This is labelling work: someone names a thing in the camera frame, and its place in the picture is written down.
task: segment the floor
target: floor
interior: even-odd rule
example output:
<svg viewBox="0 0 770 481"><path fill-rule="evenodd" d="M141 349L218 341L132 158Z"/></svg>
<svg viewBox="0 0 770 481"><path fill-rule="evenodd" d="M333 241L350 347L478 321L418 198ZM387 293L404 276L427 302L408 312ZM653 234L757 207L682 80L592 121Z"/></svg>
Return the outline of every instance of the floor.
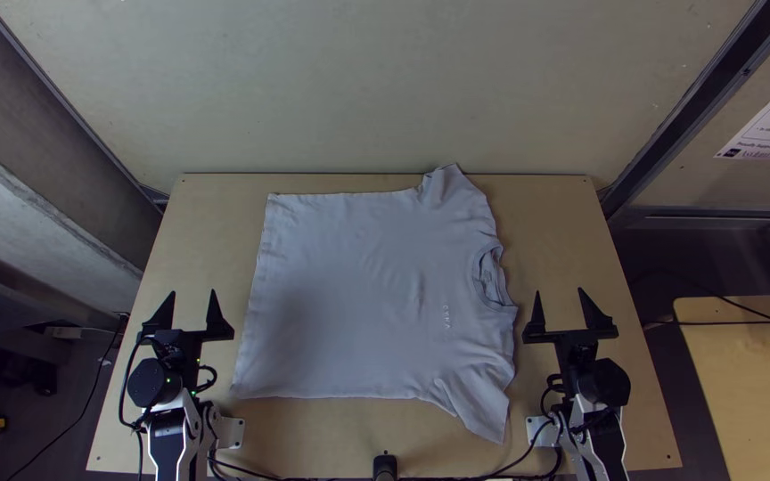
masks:
<svg viewBox="0 0 770 481"><path fill-rule="evenodd" d="M703 291L661 269L670 269L692 278L703 287L726 295L770 294L770 242L761 232L751 230L626 230L614 235L620 263L630 283L641 322L666 319L672 314L674 298L700 296ZM722 480L728 479L717 435L694 374L681 333L672 326L646 331L652 360L664 392L673 423L683 468L630 473L637 481ZM73 366L62 370L62 389L57 396L36 399L28 391L12 391L1 409L12 416L11 437L25 429L37 429L43 436L31 436L28 445L0 441L0 480L5 479L38 443L45 443L75 419L93 381L97 360L104 346L93 343L74 355ZM117 350L112 350L113 360ZM39 458L20 479L83 479L85 481L133 480L133 475L85 472L84 466L99 415L102 393L110 375L102 370L101 382L85 418L54 448ZM37 412L56 412L52 421L37 427ZM26 428L19 425L26 423Z"/></svg>

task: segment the wire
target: wire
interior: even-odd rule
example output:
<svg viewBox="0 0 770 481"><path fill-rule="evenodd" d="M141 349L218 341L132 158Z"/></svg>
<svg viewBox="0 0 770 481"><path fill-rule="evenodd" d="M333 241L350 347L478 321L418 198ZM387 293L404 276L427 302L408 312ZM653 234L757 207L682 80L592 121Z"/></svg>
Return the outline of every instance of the wire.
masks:
<svg viewBox="0 0 770 481"><path fill-rule="evenodd" d="M142 418L139 418L137 422L127 422L126 420L124 420L124 393L127 391L127 381L129 380L129 372L133 369L133 360L135 359L135 352L138 351L138 348L140 346L144 345L144 341L151 342L154 346L159 346L160 348L162 348L162 344L160 344L158 340L151 337L143 337L138 339L135 342L135 345L133 346L133 350L129 353L129 359L127 359L127 368L124 370L124 381L120 387L120 398L118 399L118 420L124 426L127 426L128 428L131 428L136 431L140 429L139 421Z"/></svg>
<svg viewBox="0 0 770 481"><path fill-rule="evenodd" d="M505 472L507 469L511 469L513 466L515 466L515 465L519 464L520 462L524 461L525 458L528 457L530 452L534 450L534 446L537 445L537 439L539 439L539 435L543 432L543 429L545 429L545 427L548 426L549 424L554 424L554 421L548 420L548 421L544 422L543 425L539 427L539 429L537 429L537 432L534 434L534 437L531 438L531 440L530 440L530 445L528 446L528 450L525 451L524 454L519 456L519 458L516 461L513 461L510 464L504 466L503 468L500 468L500 469L498 469L496 471L493 471L493 472L491 472L491 473L489 473L487 475L477 476L477 477L466 477L464 481L487 481L488 479L496 477L496 476L500 475L501 473ZM543 477L548 477L548 475L543 475L541 477L537 477L536 479L542 479Z"/></svg>
<svg viewBox="0 0 770 481"><path fill-rule="evenodd" d="M596 424L599 424L602 420L608 417L609 414L612 414L612 413L616 418L616 413L614 412L614 408L608 406L605 409L594 414L594 416L591 417L590 420L585 421L584 424L582 424L581 426L575 426L574 428L569 428L569 432L572 434L583 433L584 431L587 431L589 428L592 428Z"/></svg>
<svg viewBox="0 0 770 481"><path fill-rule="evenodd" d="M198 369L199 370L204 370L204 371L207 371L207 372L211 373L213 375L213 379L208 380L204 384L200 384L199 386L196 386L195 389L194 389L196 394L197 393L202 393L202 392L206 391L207 389L210 389L214 384L216 384L216 379L218 379L218 373L216 372L215 369L213 369L213 368L211 368L211 367L209 367L207 365L200 366Z"/></svg>
<svg viewBox="0 0 770 481"><path fill-rule="evenodd" d="M218 435L216 434L216 430L213 429L213 423L207 419L207 427L209 430L213 433L213 437L218 440ZM277 477L277 476L269 476L265 475L263 473L258 473L257 471L251 471L245 468L240 468L239 466L234 466L233 464L228 464L226 462L218 461L216 459L216 448L212 448L209 450L209 453L207 455L207 461L209 461L210 469L213 470L213 474L216 474L216 471L213 468L213 463L216 463L219 466L224 466L226 468L230 469L236 469L237 471L241 471L247 475L254 476L254 477L262 477L264 479L269 479L271 481L284 481L284 479Z"/></svg>
<svg viewBox="0 0 770 481"><path fill-rule="evenodd" d="M142 442L142 422L145 418L147 418L148 414L151 413L152 406L148 406L147 409L142 412L142 415L138 417L133 422L127 422L127 420L124 419L124 392L127 390L127 381L129 380L129 372L133 368L133 360L135 359L135 353L138 351L138 347L143 346L144 342L150 342L154 346L158 346L160 349L162 348L162 344L154 338L150 337L143 337L138 339L135 342L135 345L133 346L133 350L129 353L129 358L127 359L127 368L124 371L124 382L123 385L120 387L120 398L118 399L118 421L120 421L121 424L124 426L130 428L135 433L135 437L138 440L138 481L142 480L142 469L143 469L143 461L144 461L144 444Z"/></svg>
<svg viewBox="0 0 770 481"><path fill-rule="evenodd" d="M138 439L138 478L142 481L142 463L144 462L144 444L142 443L142 432L135 431L135 438Z"/></svg>
<svg viewBox="0 0 770 481"><path fill-rule="evenodd" d="M718 298L718 299L726 302L730 306L736 306L739 309L741 309L742 311L747 311L747 312L749 312L751 314L758 315L759 317L763 317L763 318L767 319L768 321L738 321L738 322L654 321L654 322L647 322L647 324L677 324L677 325L683 325L683 326L688 326L688 325L690 325L690 326L717 326L717 325L722 325L722 324L770 324L770 315L762 313L762 312L759 312L758 310L756 310L756 309L754 309L752 307L747 307L745 305L739 304L739 303L733 301L732 299L727 298L726 296L722 296L722 295L718 294L717 292L715 292L714 290L712 290L712 289L710 289L710 288L708 288L706 286L703 286L702 284L699 284L696 281L693 281L692 279L690 279L687 276L684 276L684 275L682 275L680 273L675 273L675 272L670 271L668 269L665 269L663 267L659 267L659 268L655 268L655 269L648 269L648 270L638 274L631 282L629 282L629 286L634 286L637 283L643 281L644 279L646 279L648 277L651 277L651 276L653 276L654 274L657 274L657 273L663 273L663 274L668 275L670 277L674 277L674 278L676 278L679 281L682 281L682 282L684 282L684 283L686 283L686 284L688 284L690 286L693 286L693 287L695 287L695 288L697 288L699 290L702 290L703 292L706 292L707 294L709 294L713 298Z"/></svg>
<svg viewBox="0 0 770 481"><path fill-rule="evenodd" d="M115 345L115 340L118 338L118 333L120 332L120 328L124 326L126 323L127 317L124 315L121 315L118 322L118 328L115 329L115 334L111 337L111 342L106 347L106 351L102 354L102 359L105 359L107 355L109 355L109 352L111 351L111 347ZM100 365L97 366L97 373L94 376L94 384L91 386L91 392L88 393L88 398L85 400L85 406L82 408L82 412L79 414L79 417L76 418L72 423L70 423L69 426L67 426L66 429L64 429L58 436L55 437L52 441L46 444L40 451L37 452L30 460L29 462L22 465L21 468L17 469L13 472L8 478L7 481L11 481L17 475L19 475L25 468L31 465L31 463L35 462L37 458L40 457L41 454L43 454L47 449L49 449L50 446L55 444L56 441L64 437L67 433L70 432L71 429L73 429L81 420L83 417L85 417L85 413L88 411L88 405L91 403L91 399L94 398L94 391L97 390L97 383L100 381L100 374L102 373L102 361L100 362Z"/></svg>
<svg viewBox="0 0 770 481"><path fill-rule="evenodd" d="M281 477L275 477L275 476L269 476L262 473L258 473L257 471L249 471L246 468L240 468L239 466L234 466L233 464L228 464L226 462L222 462L214 458L212 455L207 456L207 460L213 463L216 463L219 466L223 466L225 468L230 469L236 469L237 471L241 471L247 475L254 476L254 477L262 477L264 479L269 479L270 481L284 481Z"/></svg>

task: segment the wooden table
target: wooden table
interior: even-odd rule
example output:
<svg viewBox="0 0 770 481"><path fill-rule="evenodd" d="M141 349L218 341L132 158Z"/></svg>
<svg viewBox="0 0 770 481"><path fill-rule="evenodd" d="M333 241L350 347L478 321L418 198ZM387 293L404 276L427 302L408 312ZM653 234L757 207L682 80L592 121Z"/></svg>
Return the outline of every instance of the wooden table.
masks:
<svg viewBox="0 0 770 481"><path fill-rule="evenodd" d="M731 298L770 315L770 296ZM718 298L679 298L679 322L761 321ZM733 481L770 479L770 324L683 326Z"/></svg>
<svg viewBox="0 0 770 481"><path fill-rule="evenodd" d="M534 293L542 292L549 330L584 328L577 288L614 317L620 337L602 341L632 379L624 413L629 469L678 467L679 455L650 353L589 179L561 175L474 175L488 196L504 244L511 297L521 306L513 336L516 378L507 390L504 446L469 432L432 404L379 399L258 399L228 395L269 192L385 192L414 187L420 175L183 175L153 246L123 348L106 393L88 468L133 472L136 442L118 424L124 364L141 323L175 290L175 326L203 329L210 288L217 291L234 341L205 345L201 360L218 369L205 393L228 415L247 421L244 446L224 458L281 477L369 477L373 456L396 454L405 477L480 475L527 448L524 419L539 414L545 377L557 372L552 345L523 346L520 333ZM128 420L138 412L127 399ZM553 464L537 450L512 470L536 474ZM150 460L144 462L152 469Z"/></svg>

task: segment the t-shirt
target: t-shirt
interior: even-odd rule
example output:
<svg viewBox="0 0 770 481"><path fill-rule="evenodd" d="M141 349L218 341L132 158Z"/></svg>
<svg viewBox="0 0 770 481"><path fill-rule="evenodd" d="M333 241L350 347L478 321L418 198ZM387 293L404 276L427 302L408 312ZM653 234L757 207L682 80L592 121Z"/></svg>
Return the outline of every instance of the t-shirt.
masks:
<svg viewBox="0 0 770 481"><path fill-rule="evenodd" d="M232 392L421 399L502 443L518 309L502 253L456 165L397 192L269 194Z"/></svg>

